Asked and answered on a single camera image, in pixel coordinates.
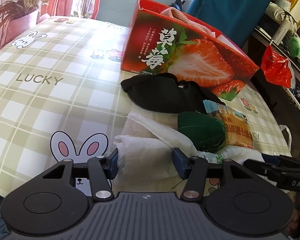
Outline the green knitted cloth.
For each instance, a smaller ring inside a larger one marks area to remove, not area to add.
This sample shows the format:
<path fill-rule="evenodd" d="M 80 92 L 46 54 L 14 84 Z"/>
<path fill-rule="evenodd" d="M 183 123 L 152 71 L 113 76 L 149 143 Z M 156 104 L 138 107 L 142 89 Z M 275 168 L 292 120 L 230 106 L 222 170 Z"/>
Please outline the green knitted cloth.
<path fill-rule="evenodd" d="M 216 153 L 226 142 L 223 122 L 198 112 L 178 114 L 178 132 L 187 136 L 201 152 Z"/>

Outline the white green printed plastic bag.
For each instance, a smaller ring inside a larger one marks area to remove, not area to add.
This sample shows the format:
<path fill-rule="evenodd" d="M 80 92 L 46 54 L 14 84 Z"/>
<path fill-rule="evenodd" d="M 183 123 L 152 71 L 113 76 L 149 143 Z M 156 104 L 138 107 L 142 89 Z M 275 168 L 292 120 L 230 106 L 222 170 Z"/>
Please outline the white green printed plastic bag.
<path fill-rule="evenodd" d="M 198 151 L 198 155 L 205 158 L 209 163 L 217 164 L 221 164 L 224 159 L 234 160 L 241 165 L 243 165 L 247 159 L 264 162 L 262 154 L 257 150 L 239 146 L 226 146 L 217 153 Z"/>

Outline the packaged bread snack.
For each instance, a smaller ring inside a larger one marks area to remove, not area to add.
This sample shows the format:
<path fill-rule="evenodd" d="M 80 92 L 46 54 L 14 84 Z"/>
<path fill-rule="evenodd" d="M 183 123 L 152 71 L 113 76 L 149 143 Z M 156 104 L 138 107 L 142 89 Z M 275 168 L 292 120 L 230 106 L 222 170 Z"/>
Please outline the packaged bread snack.
<path fill-rule="evenodd" d="M 253 137 L 245 115 L 229 106 L 221 105 L 211 100 L 204 100 L 203 103 L 207 114 L 221 120 L 224 124 L 226 129 L 226 146 L 253 148 Z"/>

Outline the black eye mask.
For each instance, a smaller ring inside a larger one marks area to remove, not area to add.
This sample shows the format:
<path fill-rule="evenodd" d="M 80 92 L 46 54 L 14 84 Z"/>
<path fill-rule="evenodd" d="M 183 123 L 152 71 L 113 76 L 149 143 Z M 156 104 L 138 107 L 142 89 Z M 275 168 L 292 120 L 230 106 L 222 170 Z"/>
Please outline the black eye mask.
<path fill-rule="evenodd" d="M 121 87 L 137 106 L 153 112 L 206 114 L 204 101 L 224 103 L 207 88 L 194 81 L 178 81 L 170 73 L 136 75 L 121 82 Z"/>

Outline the plaid bunny tablecloth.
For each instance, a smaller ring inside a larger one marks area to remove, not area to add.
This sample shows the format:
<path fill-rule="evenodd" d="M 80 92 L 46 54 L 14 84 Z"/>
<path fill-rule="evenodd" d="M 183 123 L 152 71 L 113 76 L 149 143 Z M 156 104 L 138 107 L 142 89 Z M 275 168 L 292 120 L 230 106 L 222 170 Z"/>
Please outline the plaid bunny tablecloth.
<path fill-rule="evenodd" d="M 94 134 L 98 153 L 114 150 L 129 112 L 176 128 L 177 117 L 136 106 L 121 88 L 127 28 L 50 17 L 0 50 L 0 195 L 50 168 L 50 138 L 65 132 L 79 152 Z"/>

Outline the red plastic bag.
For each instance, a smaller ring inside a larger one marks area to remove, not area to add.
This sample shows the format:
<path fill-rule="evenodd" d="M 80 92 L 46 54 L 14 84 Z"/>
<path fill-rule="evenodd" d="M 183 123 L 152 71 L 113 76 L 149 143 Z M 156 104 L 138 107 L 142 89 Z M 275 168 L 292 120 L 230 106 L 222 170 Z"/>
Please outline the red plastic bag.
<path fill-rule="evenodd" d="M 295 88 L 295 73 L 288 58 L 268 45 L 262 57 L 261 69 L 269 83 L 283 88 Z"/>

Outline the red strawberry cardboard box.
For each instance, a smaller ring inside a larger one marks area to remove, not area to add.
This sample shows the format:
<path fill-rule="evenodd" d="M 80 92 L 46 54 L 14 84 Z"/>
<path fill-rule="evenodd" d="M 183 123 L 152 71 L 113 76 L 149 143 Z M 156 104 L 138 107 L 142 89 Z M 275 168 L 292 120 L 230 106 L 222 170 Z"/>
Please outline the red strawberry cardboard box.
<path fill-rule="evenodd" d="M 218 29 L 183 12 L 215 32 L 214 38 L 162 15 L 167 8 L 153 0 L 137 0 L 121 69 L 136 74 L 170 73 L 179 81 L 194 81 L 219 98 L 233 100 L 259 67 Z"/>

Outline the cluttered side shelf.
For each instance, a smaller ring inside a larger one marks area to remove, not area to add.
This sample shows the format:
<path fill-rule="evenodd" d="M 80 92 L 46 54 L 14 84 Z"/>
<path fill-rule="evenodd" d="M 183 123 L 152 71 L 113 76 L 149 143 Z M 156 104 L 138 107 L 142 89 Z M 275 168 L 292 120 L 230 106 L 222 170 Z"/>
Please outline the cluttered side shelf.
<path fill-rule="evenodd" d="M 266 46 L 261 70 L 268 83 L 284 89 L 300 111 L 300 22 L 287 0 L 272 0 L 253 35 Z"/>

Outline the white tube bottle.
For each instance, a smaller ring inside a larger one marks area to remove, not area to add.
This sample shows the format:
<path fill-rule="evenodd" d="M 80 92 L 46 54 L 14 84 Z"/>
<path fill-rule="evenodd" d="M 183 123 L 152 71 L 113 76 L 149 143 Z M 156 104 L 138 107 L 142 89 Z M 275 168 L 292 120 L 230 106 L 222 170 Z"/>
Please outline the white tube bottle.
<path fill-rule="evenodd" d="M 280 42 L 283 40 L 284 36 L 286 35 L 286 33 L 289 31 L 290 26 L 291 26 L 290 20 L 285 18 L 282 21 L 282 24 L 278 27 L 275 34 L 273 35 L 271 39 L 272 43 L 279 45 Z"/>

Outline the pink knitted cloth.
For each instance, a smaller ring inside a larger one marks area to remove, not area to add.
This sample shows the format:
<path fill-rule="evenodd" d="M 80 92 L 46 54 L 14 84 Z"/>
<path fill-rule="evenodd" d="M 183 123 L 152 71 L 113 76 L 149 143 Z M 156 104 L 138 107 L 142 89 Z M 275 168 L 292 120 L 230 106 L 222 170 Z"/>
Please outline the pink knitted cloth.
<path fill-rule="evenodd" d="M 186 25 L 189 25 L 191 27 L 193 27 L 194 29 L 200 30 L 204 33 L 206 33 L 207 35 L 210 35 L 212 37 L 216 37 L 215 32 L 211 31 L 208 27 L 199 24 L 197 22 L 194 22 L 192 20 L 190 20 L 189 18 L 187 18 L 185 16 L 185 14 L 183 12 L 181 12 L 180 10 L 174 8 L 174 7 L 169 7 L 165 10 L 163 10 L 161 12 L 162 15 L 167 16 L 169 18 L 173 18 L 175 20 L 179 20 L 183 23 L 185 23 Z"/>

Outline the teal curtain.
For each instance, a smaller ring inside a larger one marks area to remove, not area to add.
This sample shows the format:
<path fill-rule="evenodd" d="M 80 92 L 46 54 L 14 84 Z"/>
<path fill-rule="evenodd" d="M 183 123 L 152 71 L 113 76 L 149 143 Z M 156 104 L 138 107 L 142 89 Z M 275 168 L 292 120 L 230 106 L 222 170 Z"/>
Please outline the teal curtain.
<path fill-rule="evenodd" d="M 242 47 L 271 0 L 194 0 L 187 13 Z"/>

